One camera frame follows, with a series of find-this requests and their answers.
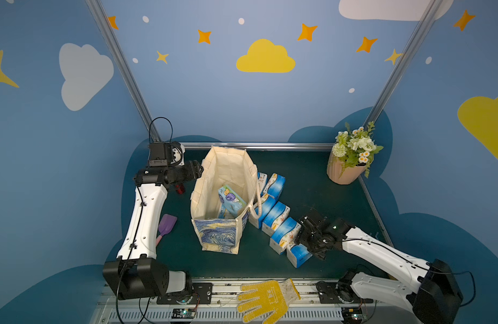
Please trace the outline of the cream canvas tote bag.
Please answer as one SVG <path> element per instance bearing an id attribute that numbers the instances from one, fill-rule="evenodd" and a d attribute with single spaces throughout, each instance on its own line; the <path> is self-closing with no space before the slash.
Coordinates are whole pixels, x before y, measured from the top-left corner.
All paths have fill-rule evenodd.
<path id="1" fill-rule="evenodd" d="M 202 166 L 192 225 L 204 251 L 236 255 L 248 220 L 262 215 L 257 165 L 245 150 L 211 147 Z"/>

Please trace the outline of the teal cartoon tissue pack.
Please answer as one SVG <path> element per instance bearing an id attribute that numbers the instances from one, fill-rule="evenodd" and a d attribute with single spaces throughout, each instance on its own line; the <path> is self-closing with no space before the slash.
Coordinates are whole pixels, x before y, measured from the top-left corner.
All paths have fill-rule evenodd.
<path id="1" fill-rule="evenodd" d="M 246 202 L 228 185 L 222 186 L 218 190 L 218 195 L 221 206 L 229 211 L 234 216 L 234 218 L 238 217 L 240 213 L 246 208 Z"/>

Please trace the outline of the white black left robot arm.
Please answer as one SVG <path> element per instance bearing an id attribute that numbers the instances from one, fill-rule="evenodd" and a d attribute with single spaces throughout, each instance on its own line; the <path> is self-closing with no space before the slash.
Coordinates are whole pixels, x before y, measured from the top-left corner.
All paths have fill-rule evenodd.
<path id="1" fill-rule="evenodd" d="M 104 264 L 103 277 L 118 300 L 191 293 L 190 276 L 170 271 L 157 260 L 156 241 L 168 189 L 199 179 L 203 167 L 195 161 L 182 166 L 147 167 L 134 178 L 136 197 L 130 225 L 115 261 Z"/>

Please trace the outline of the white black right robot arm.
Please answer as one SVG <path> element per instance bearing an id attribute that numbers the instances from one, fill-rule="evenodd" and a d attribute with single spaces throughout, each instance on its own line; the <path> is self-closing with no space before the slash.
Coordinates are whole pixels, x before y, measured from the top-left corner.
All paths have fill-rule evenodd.
<path id="1" fill-rule="evenodd" d="M 343 219 L 330 221 L 314 209 L 299 219 L 296 242 L 323 260 L 327 251 L 358 256 L 390 275 L 380 278 L 349 270 L 337 283 L 319 282 L 323 303 L 380 301 L 411 312 L 421 323 L 453 323 L 463 294 L 447 263 L 410 256 L 368 235 Z"/>

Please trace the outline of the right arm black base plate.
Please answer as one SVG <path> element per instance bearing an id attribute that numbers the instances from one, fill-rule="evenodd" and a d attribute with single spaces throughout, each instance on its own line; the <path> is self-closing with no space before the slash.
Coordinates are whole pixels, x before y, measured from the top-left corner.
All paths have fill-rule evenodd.
<path id="1" fill-rule="evenodd" d="M 360 304 L 373 302 L 373 299 L 362 300 L 347 283 L 320 281 L 315 284 L 321 304 Z"/>

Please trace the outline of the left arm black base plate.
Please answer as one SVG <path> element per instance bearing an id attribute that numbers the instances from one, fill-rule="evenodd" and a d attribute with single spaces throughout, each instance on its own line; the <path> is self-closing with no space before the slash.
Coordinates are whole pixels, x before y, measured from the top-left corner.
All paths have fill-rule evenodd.
<path id="1" fill-rule="evenodd" d="M 211 282 L 192 283 L 189 289 L 157 298 L 158 305 L 209 305 L 213 296 Z"/>

